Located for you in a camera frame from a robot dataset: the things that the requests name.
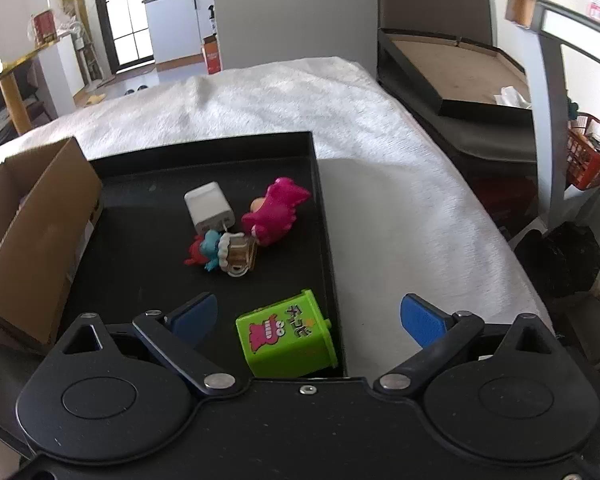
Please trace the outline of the red blue beer mug figurine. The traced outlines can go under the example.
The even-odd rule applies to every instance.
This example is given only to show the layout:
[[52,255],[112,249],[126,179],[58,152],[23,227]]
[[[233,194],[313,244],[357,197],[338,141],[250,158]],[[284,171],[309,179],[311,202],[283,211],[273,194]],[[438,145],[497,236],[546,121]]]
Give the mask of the red blue beer mug figurine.
[[250,235],[208,231],[195,236],[184,264],[203,266],[207,271],[220,269],[232,278],[241,278],[253,269],[256,253],[257,242]]

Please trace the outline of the green toy cube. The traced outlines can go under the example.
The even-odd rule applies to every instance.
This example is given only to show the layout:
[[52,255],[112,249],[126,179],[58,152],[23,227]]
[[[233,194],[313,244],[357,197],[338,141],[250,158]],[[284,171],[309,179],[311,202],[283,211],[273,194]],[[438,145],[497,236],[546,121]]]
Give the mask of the green toy cube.
[[235,325],[254,377],[299,378],[338,366],[332,324],[311,289],[243,314]]

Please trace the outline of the pink dinosaur figurine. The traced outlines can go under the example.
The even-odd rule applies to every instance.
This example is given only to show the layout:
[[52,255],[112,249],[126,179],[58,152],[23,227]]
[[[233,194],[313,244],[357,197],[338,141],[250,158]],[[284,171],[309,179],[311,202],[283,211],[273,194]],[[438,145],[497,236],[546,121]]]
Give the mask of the pink dinosaur figurine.
[[277,178],[266,190],[257,209],[242,216],[242,228],[261,246],[284,237],[297,219],[296,209],[311,193],[287,177]]

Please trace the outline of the white fluffy blanket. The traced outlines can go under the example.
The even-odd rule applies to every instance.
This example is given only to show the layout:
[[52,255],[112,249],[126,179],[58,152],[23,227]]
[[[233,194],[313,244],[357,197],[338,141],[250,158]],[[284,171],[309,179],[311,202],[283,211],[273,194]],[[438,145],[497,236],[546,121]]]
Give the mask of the white fluffy blanket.
[[[360,66],[308,58],[159,84],[84,108],[0,147],[72,136],[102,179],[104,211],[65,310],[108,323],[219,300],[202,344],[249,375],[239,315],[309,289],[336,326],[341,374],[373,378],[417,347],[399,321],[414,292],[491,323],[547,310],[468,184],[416,120]],[[236,214],[279,177],[311,191],[290,232],[242,278],[184,263],[191,188],[216,182]]]

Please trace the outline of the brown cardboard box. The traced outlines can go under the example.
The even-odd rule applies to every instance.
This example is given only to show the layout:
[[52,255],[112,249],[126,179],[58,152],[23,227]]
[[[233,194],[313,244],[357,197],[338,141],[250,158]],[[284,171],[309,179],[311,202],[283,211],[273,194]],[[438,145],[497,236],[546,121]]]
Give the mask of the brown cardboard box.
[[102,182],[73,138],[0,163],[1,344],[50,350],[100,196]]

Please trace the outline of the red plastic basket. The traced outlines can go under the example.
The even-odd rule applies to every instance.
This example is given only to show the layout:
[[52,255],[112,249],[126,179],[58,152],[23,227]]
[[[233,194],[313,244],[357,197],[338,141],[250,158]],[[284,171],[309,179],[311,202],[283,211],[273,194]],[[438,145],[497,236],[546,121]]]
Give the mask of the red plastic basket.
[[600,120],[579,113],[569,123],[567,181],[580,191],[600,186]]

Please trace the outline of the white crumpled tissue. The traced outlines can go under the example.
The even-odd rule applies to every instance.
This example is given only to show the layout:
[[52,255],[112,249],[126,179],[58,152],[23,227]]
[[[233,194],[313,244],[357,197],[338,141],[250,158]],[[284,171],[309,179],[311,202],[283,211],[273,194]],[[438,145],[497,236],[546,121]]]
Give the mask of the white crumpled tissue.
[[501,106],[530,110],[531,103],[513,86],[503,87],[499,94],[494,96],[495,103]]

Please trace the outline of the yellow cloth on floor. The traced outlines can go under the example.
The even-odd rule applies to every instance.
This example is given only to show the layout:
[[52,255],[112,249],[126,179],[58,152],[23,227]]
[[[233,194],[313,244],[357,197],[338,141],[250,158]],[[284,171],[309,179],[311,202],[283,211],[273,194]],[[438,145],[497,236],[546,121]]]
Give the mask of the yellow cloth on floor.
[[104,99],[106,99],[106,94],[105,93],[94,93],[94,94],[91,94],[86,99],[84,105],[85,106],[96,105],[96,104],[99,104],[100,102],[102,102]]

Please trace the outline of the black slippers pair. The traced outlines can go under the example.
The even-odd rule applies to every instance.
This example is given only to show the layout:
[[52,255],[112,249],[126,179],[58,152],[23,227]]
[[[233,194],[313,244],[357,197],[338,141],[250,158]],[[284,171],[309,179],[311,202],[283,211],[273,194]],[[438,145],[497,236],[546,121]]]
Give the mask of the black slippers pair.
[[137,88],[133,89],[133,88],[129,88],[128,90],[125,90],[125,92],[123,93],[124,96],[129,96],[130,94],[133,94],[135,92],[140,92],[143,90],[148,89],[148,87],[146,86],[146,84],[141,84],[140,86],[138,86]]

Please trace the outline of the brown lined black tray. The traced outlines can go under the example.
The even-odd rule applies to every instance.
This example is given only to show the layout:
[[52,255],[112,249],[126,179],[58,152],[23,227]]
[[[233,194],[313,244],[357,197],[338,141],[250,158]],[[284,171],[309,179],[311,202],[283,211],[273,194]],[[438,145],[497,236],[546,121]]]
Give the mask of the brown lined black tray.
[[508,86],[530,99],[524,69],[501,49],[462,37],[391,28],[378,30],[378,44],[438,115],[532,125],[531,110],[495,103],[494,96]]

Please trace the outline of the gold round side table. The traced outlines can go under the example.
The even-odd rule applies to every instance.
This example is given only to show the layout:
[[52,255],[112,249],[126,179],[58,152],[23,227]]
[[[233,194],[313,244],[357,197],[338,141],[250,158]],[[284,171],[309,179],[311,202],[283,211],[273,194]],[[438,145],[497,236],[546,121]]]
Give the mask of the gold round side table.
[[33,126],[27,112],[27,107],[24,105],[23,98],[18,89],[15,70],[25,62],[33,60],[40,52],[50,48],[51,46],[54,46],[55,44],[58,44],[59,41],[60,38],[46,41],[44,44],[40,44],[39,46],[35,47],[31,52],[23,55],[21,58],[18,58],[18,60],[1,65],[0,89],[6,104],[6,108],[9,112],[9,117],[20,136],[29,132]]

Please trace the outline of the orange red carton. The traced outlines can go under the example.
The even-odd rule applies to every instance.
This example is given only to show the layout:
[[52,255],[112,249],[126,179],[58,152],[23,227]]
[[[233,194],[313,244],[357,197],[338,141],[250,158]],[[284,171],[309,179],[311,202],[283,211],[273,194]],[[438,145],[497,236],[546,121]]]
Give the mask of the orange red carton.
[[202,54],[209,75],[217,74],[222,70],[218,38],[215,34],[204,37]]

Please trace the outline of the white kitchen cabinet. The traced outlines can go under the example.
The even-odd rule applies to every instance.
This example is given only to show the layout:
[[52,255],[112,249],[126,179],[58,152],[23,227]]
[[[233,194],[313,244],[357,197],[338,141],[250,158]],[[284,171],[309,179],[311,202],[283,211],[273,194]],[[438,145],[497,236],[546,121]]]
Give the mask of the white kitchen cabinet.
[[204,60],[204,37],[213,34],[214,0],[144,0],[154,60],[160,67]]

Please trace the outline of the red label canister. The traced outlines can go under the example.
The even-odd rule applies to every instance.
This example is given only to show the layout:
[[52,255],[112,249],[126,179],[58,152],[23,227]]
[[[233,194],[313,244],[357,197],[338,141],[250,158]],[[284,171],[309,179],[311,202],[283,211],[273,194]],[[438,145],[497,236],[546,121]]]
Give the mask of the red label canister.
[[55,15],[52,9],[47,9],[31,16],[31,32],[34,44],[40,46],[57,39]]

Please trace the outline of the grey metal frame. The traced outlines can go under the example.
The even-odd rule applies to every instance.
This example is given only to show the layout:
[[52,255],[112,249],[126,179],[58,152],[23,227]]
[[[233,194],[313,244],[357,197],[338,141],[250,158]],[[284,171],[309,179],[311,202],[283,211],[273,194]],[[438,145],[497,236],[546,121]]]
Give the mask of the grey metal frame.
[[547,231],[574,217],[592,195],[566,185],[568,99],[562,47],[600,64],[600,23],[550,0],[507,0],[518,27],[532,105],[538,221]]

